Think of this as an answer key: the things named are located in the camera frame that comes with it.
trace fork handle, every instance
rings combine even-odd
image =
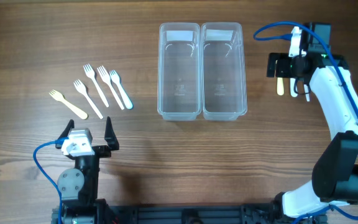
[[[132,109],[134,107],[134,105],[132,104],[132,102],[129,99],[127,93],[123,89],[121,83],[117,83],[117,87],[118,87],[118,90],[119,90],[119,92],[121,94],[122,100],[123,100],[125,106],[127,107],[127,109]]]
[[[83,110],[79,109],[78,107],[72,105],[69,101],[67,101],[66,99],[62,100],[62,103],[64,103],[64,105],[66,105],[69,109],[71,109],[75,114],[77,114],[77,116],[79,116],[81,119],[86,119],[88,118],[88,114],[85,113]]]
[[[93,103],[91,98],[88,95],[85,95],[86,100],[88,100],[88,103],[92,106],[92,109],[94,112],[99,116],[100,119],[103,119],[102,113],[100,113],[99,109],[96,107],[96,105]]]
[[[104,105],[106,105],[106,107],[109,107],[109,103],[107,102],[107,99],[106,99],[102,89],[100,89],[100,86],[99,86],[98,82],[96,81],[96,79],[92,78],[92,82],[96,86],[96,89],[98,90],[99,96],[100,96],[100,98],[102,98]]]
[[[114,90],[114,88],[112,87],[111,83],[108,84],[108,86],[110,87],[111,93],[114,96],[114,98],[116,99],[118,106],[123,110],[124,109],[124,105],[122,105],[121,100],[119,99],[116,91]]]

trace plastic fork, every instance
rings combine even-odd
[[[94,72],[92,66],[90,64],[84,65],[84,71],[85,71],[86,76],[89,77],[90,79],[92,79],[92,82],[96,86],[96,89],[98,90],[99,96],[100,96],[100,98],[102,98],[104,105],[106,105],[106,107],[109,107],[109,103],[107,102],[107,99],[106,99],[104,93],[102,92],[102,89],[100,89],[100,86],[95,79],[96,73]]]
[[[110,71],[110,78],[113,83],[115,83],[118,87],[118,90],[121,94],[122,100],[127,109],[132,109],[134,105],[132,104],[131,100],[129,99],[127,93],[125,92],[124,88],[121,85],[121,79],[119,78],[118,73],[115,70]]]
[[[69,109],[71,109],[77,116],[79,116],[81,119],[88,118],[88,114],[85,113],[83,110],[79,109],[78,107],[72,105],[69,101],[65,99],[65,97],[59,93],[56,90],[52,90],[49,92],[49,95],[53,97],[56,101],[62,102],[64,105],[66,105]]]
[[[95,113],[99,116],[100,119],[103,119],[103,115],[100,113],[99,109],[96,107],[96,105],[91,100],[90,96],[88,96],[88,92],[86,91],[86,86],[84,83],[81,82],[81,80],[75,80],[74,86],[77,89],[79,93],[85,96],[85,98],[88,100],[88,103],[92,106],[92,109],[95,111]]]
[[[114,98],[116,99],[119,107],[123,110],[124,109],[124,105],[122,105],[121,100],[119,99],[116,91],[114,90],[114,88],[111,85],[111,79],[109,76],[109,73],[107,72],[107,70],[104,68],[104,66],[100,66],[98,68],[98,72],[100,74],[100,77],[102,78],[102,80],[110,87],[111,93],[114,96]]]

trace wooden surface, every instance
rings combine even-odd
[[[333,25],[332,50],[347,58],[358,93],[358,1],[102,2],[0,5],[0,223],[50,223],[55,189],[36,168],[34,149],[56,139],[69,119],[104,144],[104,124],[76,92],[80,78],[105,116],[112,117],[120,151],[101,161],[99,197],[110,205],[268,202],[293,190],[330,142],[314,95],[278,96],[265,77],[270,52],[282,40],[256,42],[270,22],[323,21]],[[166,122],[157,113],[158,28],[164,22],[234,21],[242,25],[248,112],[234,122]],[[291,27],[265,35],[290,32]],[[106,108],[82,65],[117,70],[134,103]],[[85,121],[48,92],[89,113]],[[73,162],[48,147],[38,155],[54,180]],[[358,206],[347,207],[358,214]],[[330,213],[330,223],[350,223]]]

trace white fork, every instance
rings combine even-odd
[[[98,90],[99,96],[100,96],[100,98],[102,98],[104,105],[106,105],[106,107],[109,107],[109,103],[107,102],[107,99],[106,99],[105,95],[103,94],[102,89],[100,89],[100,86],[94,77],[96,75],[96,73],[94,72],[92,66],[90,64],[84,65],[84,71],[85,71],[86,76],[89,77],[90,79],[92,79],[92,82],[96,86],[96,89]]]
[[[119,99],[116,91],[114,90],[114,88],[111,85],[111,79],[109,76],[109,73],[107,72],[107,70],[104,68],[104,66],[100,66],[98,68],[98,72],[100,74],[100,77],[102,78],[102,80],[110,87],[111,93],[112,95],[115,97],[119,107],[123,110],[124,109],[124,105],[122,105],[121,100]]]
[[[85,98],[88,100],[88,103],[92,106],[92,109],[96,112],[96,114],[99,116],[99,118],[103,119],[103,115],[100,113],[99,109],[93,103],[90,96],[88,96],[88,93],[86,92],[86,86],[84,85],[84,83],[82,83],[81,80],[75,80],[74,86],[79,93],[81,93],[82,95],[85,96]]]
[[[117,85],[118,90],[121,94],[122,100],[124,101],[124,104],[127,107],[127,109],[132,109],[134,107],[134,105],[132,104],[127,93],[125,92],[124,88],[122,87],[121,79],[119,78],[119,75],[115,70],[110,71],[110,78],[111,78],[112,82]]]

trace storage container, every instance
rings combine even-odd
[[[247,112],[241,25],[208,22],[201,27],[204,118],[232,121]]]
[[[201,113],[200,27],[172,22],[160,26],[158,105],[163,119],[191,121]]]

